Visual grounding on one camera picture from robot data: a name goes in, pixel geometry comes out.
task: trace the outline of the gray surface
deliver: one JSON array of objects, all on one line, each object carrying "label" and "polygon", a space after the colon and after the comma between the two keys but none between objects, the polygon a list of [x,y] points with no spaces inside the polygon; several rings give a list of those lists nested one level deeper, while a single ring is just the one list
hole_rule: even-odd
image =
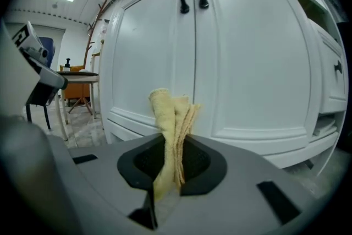
[{"label": "gray surface", "polygon": [[77,168],[107,203],[128,216],[143,206],[147,192],[129,186],[117,170],[117,161],[126,151],[152,140],[155,136],[158,134],[121,144],[70,149],[69,152],[72,157],[88,154],[98,157],[93,161],[78,164]]},{"label": "gray surface", "polygon": [[[30,107],[33,123],[39,125],[46,134],[61,136],[54,103],[51,103],[47,107],[52,130],[48,130],[46,126],[43,108],[33,105]],[[64,124],[69,138],[68,141],[65,142],[68,148],[106,145],[106,137],[102,129],[101,116],[99,113],[97,114],[97,118],[93,119],[93,116],[88,113],[85,107],[76,107],[68,117],[69,124]],[[285,168],[284,171],[306,187],[314,197],[321,198],[331,193],[336,185],[338,185],[341,178],[344,176],[350,159],[351,154],[336,148],[326,168],[318,177],[313,174],[305,163],[299,163]],[[172,196],[169,201],[165,199],[158,203],[156,207],[157,209],[160,208],[160,210],[157,210],[160,214],[160,218],[165,218],[166,214],[171,212],[172,206],[178,202],[178,199],[175,199],[176,194],[171,194]]]},{"label": "gray surface", "polygon": [[27,206],[59,233],[80,234],[44,132],[26,121],[0,118],[0,140],[1,165]]},{"label": "gray surface", "polygon": [[210,193],[184,196],[159,230],[168,234],[263,234],[281,226],[257,184],[272,180],[301,210],[313,196],[284,171],[252,152],[193,136],[227,161],[224,180]]},{"label": "gray surface", "polygon": [[51,136],[50,145],[83,234],[151,234],[147,228],[126,218],[88,184],[61,138]]}]

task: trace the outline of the chair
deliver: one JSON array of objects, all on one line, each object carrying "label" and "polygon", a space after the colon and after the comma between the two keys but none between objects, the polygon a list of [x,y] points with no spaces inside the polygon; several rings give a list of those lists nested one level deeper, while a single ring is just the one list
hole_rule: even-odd
[{"label": "chair", "polygon": [[[49,37],[41,37],[40,36],[39,39],[42,42],[43,47],[45,47],[46,50],[48,51],[46,66],[48,68],[50,68],[51,63],[52,63],[53,58],[54,58],[54,54],[55,54],[54,41],[51,38],[49,38]],[[45,115],[46,124],[48,126],[48,129],[51,129],[50,128],[50,122],[49,122],[49,116],[48,116],[48,110],[47,110],[46,106],[43,106],[43,108],[44,108],[44,115]],[[27,113],[27,121],[28,122],[32,122],[30,103],[26,104],[26,113]]]}]

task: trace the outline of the tiled floor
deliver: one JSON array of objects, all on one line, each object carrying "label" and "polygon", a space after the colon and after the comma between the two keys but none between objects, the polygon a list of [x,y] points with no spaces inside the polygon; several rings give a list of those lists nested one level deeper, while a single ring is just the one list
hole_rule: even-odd
[{"label": "tiled floor", "polygon": [[[31,105],[30,107],[33,123],[39,125],[46,134],[62,137],[54,101],[47,106],[51,130],[47,127],[43,107],[34,105]],[[79,106],[75,107],[71,114],[68,114],[68,120],[68,125],[64,122],[65,130],[68,136],[68,141],[65,141],[65,144],[68,148],[99,146],[106,144],[106,138],[99,113],[97,113],[97,118],[94,119],[93,116],[89,114],[85,106]]]},{"label": "tiled floor", "polygon": [[[33,123],[38,124],[47,134],[62,136],[54,102],[47,108],[52,129],[48,130],[47,128],[44,111],[41,106],[36,107],[31,105]],[[107,144],[100,114],[97,114],[97,118],[94,119],[88,113],[86,107],[82,106],[76,107],[68,116],[69,124],[64,125],[69,138],[65,142],[68,148]],[[305,163],[299,163],[284,170],[306,187],[316,198],[320,198],[332,192],[336,185],[338,185],[344,176],[350,160],[351,155],[349,153],[336,148],[328,165],[318,177],[313,175]]]}]

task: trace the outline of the cloth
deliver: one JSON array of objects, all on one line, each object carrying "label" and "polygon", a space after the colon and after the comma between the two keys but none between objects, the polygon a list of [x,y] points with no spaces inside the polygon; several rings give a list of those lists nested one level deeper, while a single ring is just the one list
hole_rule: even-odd
[{"label": "cloth", "polygon": [[182,154],[183,142],[191,132],[200,105],[189,103],[187,96],[171,98],[168,89],[156,89],[149,95],[156,124],[165,138],[164,165],[154,180],[154,199],[160,200],[176,183],[185,183]]}]

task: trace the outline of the cabinet door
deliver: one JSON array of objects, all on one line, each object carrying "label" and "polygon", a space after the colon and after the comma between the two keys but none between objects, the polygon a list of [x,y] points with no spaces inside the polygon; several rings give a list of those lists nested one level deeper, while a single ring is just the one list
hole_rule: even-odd
[{"label": "cabinet door", "polygon": [[347,91],[345,87],[342,47],[319,25],[310,21],[319,42],[323,73],[323,95],[320,112],[345,111]]},{"label": "cabinet door", "polygon": [[321,77],[297,0],[199,1],[194,134],[263,155],[305,147]]},{"label": "cabinet door", "polygon": [[183,14],[180,0],[122,0],[111,31],[112,76],[104,78],[111,91],[107,118],[119,125],[117,135],[122,128],[140,135],[158,132],[148,100],[156,88],[193,98],[194,1],[185,1],[189,12]]}]

